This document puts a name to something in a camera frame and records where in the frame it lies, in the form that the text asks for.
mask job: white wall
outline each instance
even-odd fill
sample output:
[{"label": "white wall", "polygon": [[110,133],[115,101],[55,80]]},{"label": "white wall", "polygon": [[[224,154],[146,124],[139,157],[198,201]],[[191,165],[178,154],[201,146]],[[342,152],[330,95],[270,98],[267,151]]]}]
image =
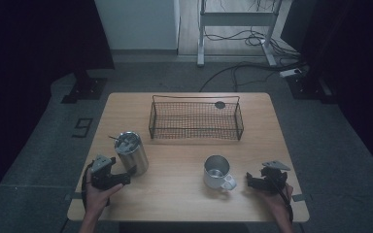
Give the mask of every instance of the white wall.
[{"label": "white wall", "polygon": [[179,0],[95,0],[111,50],[176,50]]}]

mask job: power strip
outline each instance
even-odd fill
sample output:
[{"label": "power strip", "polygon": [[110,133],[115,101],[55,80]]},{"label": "power strip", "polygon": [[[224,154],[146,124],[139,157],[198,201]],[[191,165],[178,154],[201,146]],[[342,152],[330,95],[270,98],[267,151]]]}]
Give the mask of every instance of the power strip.
[{"label": "power strip", "polygon": [[291,77],[291,76],[299,76],[301,74],[302,74],[301,70],[296,68],[296,69],[280,72],[280,77],[281,78],[287,78],[287,77]]}]

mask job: wooden table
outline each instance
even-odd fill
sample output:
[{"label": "wooden table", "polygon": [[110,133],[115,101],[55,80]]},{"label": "wooden table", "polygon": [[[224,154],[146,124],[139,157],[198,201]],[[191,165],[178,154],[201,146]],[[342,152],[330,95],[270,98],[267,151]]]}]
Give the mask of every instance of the wooden table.
[{"label": "wooden table", "polygon": [[[240,96],[244,133],[240,141],[221,139],[151,139],[149,120],[153,95]],[[262,162],[286,164],[292,195],[301,194],[288,149],[271,99],[266,93],[112,93],[100,119],[86,164],[97,154],[116,156],[114,140],[121,132],[137,132],[150,162],[148,171],[111,198],[100,219],[117,221],[216,221],[254,222],[273,220],[264,203],[247,187],[247,172],[260,177]],[[203,182],[204,162],[212,154],[223,155],[237,181],[231,191],[212,190]],[[119,158],[113,174],[123,173]],[[81,192],[81,180],[76,192]],[[292,201],[294,221],[309,219],[305,201]],[[81,199],[73,199],[71,220],[82,220]]]}]

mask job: cup lid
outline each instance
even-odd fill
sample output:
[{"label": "cup lid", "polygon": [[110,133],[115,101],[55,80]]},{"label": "cup lid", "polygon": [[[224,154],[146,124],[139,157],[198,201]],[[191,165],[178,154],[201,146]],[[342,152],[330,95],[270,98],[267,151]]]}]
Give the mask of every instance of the cup lid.
[{"label": "cup lid", "polygon": [[134,132],[121,133],[115,140],[115,150],[118,153],[128,154],[135,151],[140,143],[141,138],[138,134]]}]

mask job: mug handle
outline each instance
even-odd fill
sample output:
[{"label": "mug handle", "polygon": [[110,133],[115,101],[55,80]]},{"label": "mug handle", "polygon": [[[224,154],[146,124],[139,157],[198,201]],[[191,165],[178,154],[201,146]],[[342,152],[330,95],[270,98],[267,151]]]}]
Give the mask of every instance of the mug handle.
[{"label": "mug handle", "polygon": [[232,190],[237,186],[237,182],[235,182],[235,180],[229,174],[224,178],[224,180],[225,182],[221,185],[222,188]]}]

